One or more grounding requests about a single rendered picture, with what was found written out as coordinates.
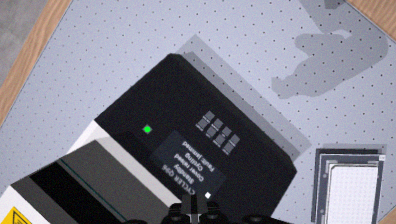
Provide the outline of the grey flat base plate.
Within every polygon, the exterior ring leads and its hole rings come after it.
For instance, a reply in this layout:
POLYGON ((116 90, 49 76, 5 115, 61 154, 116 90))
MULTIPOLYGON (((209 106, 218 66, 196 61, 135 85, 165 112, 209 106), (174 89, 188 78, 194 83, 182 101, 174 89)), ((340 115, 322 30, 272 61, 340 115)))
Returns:
POLYGON ((71 0, 2 125, 0 198, 169 53, 292 159, 272 218, 311 222, 316 149, 372 149, 396 207, 396 41, 347 0, 71 0))

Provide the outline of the white real-time pcr machine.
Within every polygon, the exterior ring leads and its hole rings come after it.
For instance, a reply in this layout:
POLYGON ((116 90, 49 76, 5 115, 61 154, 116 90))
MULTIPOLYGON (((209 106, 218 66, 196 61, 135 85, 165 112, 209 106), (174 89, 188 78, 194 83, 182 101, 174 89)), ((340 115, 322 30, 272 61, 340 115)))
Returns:
POLYGON ((296 174, 281 147, 169 53, 65 156, 9 185, 0 224, 161 224, 185 194, 205 194, 242 224, 255 213, 271 217, 296 174))

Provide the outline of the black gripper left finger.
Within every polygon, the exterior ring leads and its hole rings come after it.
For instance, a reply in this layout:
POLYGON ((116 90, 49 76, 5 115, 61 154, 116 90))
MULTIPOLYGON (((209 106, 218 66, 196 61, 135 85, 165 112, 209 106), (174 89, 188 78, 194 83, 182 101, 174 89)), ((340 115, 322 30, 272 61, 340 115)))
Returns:
MULTIPOLYGON (((121 224, 147 224, 147 222, 133 219, 121 224)), ((194 194, 182 195, 182 204, 172 204, 169 208, 168 216, 163 218, 161 224, 195 224, 194 194)))

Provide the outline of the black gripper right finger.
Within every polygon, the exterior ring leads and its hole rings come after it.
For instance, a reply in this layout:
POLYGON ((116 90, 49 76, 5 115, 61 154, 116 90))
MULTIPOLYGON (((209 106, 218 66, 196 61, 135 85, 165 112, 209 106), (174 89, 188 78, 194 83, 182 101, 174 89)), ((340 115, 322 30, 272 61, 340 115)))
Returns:
MULTIPOLYGON (((194 194, 195 224, 239 224, 230 223, 225 214, 221 213, 218 203, 206 202, 205 194, 194 194), (207 208, 208 207, 208 208, 207 208)), ((292 224, 260 214, 251 214, 242 218, 242 224, 292 224)))

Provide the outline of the white multi-well plate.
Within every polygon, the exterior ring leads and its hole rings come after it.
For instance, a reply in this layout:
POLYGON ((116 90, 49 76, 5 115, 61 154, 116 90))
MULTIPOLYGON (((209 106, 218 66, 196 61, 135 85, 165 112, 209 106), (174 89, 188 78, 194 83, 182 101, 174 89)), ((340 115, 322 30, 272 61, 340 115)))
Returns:
POLYGON ((329 163, 324 224, 371 224, 378 167, 329 163))

